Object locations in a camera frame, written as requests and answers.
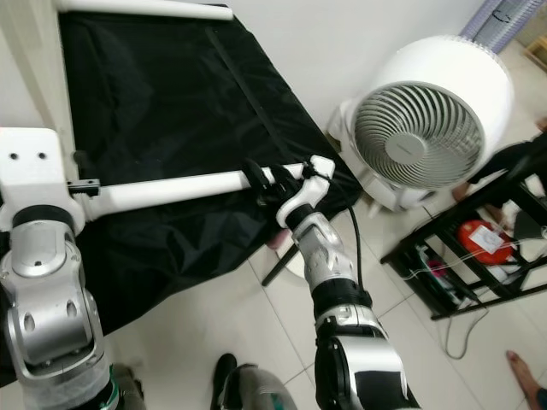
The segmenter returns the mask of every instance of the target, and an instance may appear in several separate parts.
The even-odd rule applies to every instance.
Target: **bare foot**
[[[456,202],[460,202],[465,199],[465,197],[468,195],[469,186],[471,186],[469,182],[464,182],[463,184],[459,184],[456,188],[452,190],[452,197]]]
[[[531,410],[541,410],[538,403],[538,392],[541,387],[538,382],[534,380],[528,365],[517,353],[512,350],[508,350],[506,355],[509,365],[511,366],[511,370],[513,371],[517,382],[519,382],[519,385],[524,392],[526,401],[528,401],[528,406]]]
[[[536,126],[542,132],[547,131],[547,117],[544,117],[541,120],[539,120],[538,122],[536,122]]]

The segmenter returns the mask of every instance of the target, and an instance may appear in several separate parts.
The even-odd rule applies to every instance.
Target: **white metal rod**
[[[294,178],[300,179],[302,177],[302,164],[287,165],[285,168],[289,170]],[[263,168],[262,171],[266,174],[270,183],[273,183],[274,177],[270,169]],[[196,177],[104,186],[101,188],[99,196],[90,198],[87,195],[77,195],[75,197],[85,210],[86,220],[96,220],[107,214],[117,214],[247,188],[249,188],[249,182],[243,172],[233,171],[198,175]]]
[[[57,10],[122,13],[124,15],[165,15],[192,19],[231,20],[227,7],[180,3],[169,0],[56,0]]]

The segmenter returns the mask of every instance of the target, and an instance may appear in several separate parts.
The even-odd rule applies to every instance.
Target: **shoe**
[[[216,362],[215,375],[213,376],[213,399],[211,410],[221,410],[219,396],[224,389],[226,379],[238,367],[238,360],[231,353],[223,354]]]

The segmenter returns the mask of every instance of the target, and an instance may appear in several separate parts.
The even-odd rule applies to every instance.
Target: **white plastic part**
[[[19,211],[34,205],[65,209],[84,229],[82,207],[68,194],[57,134],[47,128],[0,128],[0,230],[10,231]]]
[[[483,132],[476,172],[494,153],[509,122],[515,93],[507,68],[496,55],[467,40],[451,36],[424,38],[400,49],[378,72],[369,91],[354,100],[356,107],[376,90],[394,84],[428,85],[455,97],[472,113]],[[355,116],[355,109],[347,108]]]
[[[170,0],[56,0],[56,5],[60,12],[91,11],[125,15],[165,15],[192,19],[233,19],[233,12],[227,7]]]
[[[302,164],[285,166],[296,179],[302,177]],[[262,171],[270,183],[274,182],[274,176],[269,168]],[[196,177],[184,177],[162,179],[150,182],[137,182],[135,184],[104,186],[99,196],[88,197],[78,194],[76,200],[85,210],[86,220],[96,220],[106,214],[134,209],[154,207],[179,201],[202,198],[244,190],[249,188],[249,181],[242,171],[229,173],[211,173]]]
[[[334,161],[322,156],[313,155],[310,159],[315,171],[324,177],[332,178],[334,174]],[[321,177],[306,179],[300,191],[289,201],[285,202],[279,209],[276,220],[282,228],[286,228],[287,216],[296,208],[308,203],[315,208],[315,205],[326,195],[330,183]]]
[[[393,210],[420,206],[425,190],[388,184],[361,158],[352,140],[356,108],[372,93],[390,85],[426,85],[457,99],[472,114],[482,131],[479,159],[465,178],[482,167],[494,153],[511,115],[513,85],[502,62],[488,50],[454,37],[425,38],[400,49],[359,97],[342,102],[327,130],[340,141],[341,157],[378,203]],[[370,181],[370,174],[375,181]]]

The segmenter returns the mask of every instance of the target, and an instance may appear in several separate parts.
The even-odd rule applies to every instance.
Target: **fan grille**
[[[395,135],[424,145],[410,164],[385,150]],[[473,116],[456,99],[424,85],[396,85],[376,91],[358,108],[356,147],[379,175],[398,185],[436,190],[465,178],[479,159],[482,137]]]

